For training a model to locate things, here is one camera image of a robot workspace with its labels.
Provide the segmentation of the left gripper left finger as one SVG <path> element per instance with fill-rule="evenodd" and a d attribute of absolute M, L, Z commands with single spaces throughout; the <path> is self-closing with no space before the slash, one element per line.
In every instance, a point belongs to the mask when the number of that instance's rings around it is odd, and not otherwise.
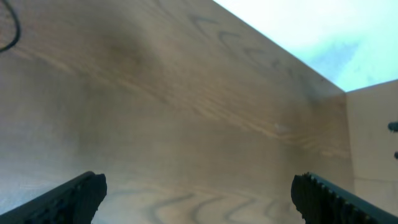
<path fill-rule="evenodd" d="M 106 194 L 106 176 L 88 171 L 2 214 L 1 223 L 90 224 Z"/>

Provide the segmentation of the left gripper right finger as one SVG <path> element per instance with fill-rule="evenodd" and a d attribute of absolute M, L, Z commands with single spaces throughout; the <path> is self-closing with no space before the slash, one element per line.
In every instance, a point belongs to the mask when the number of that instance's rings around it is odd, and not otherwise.
<path fill-rule="evenodd" d="M 309 224 L 397 224 L 397 217 L 307 172 L 292 181 L 291 198 Z"/>

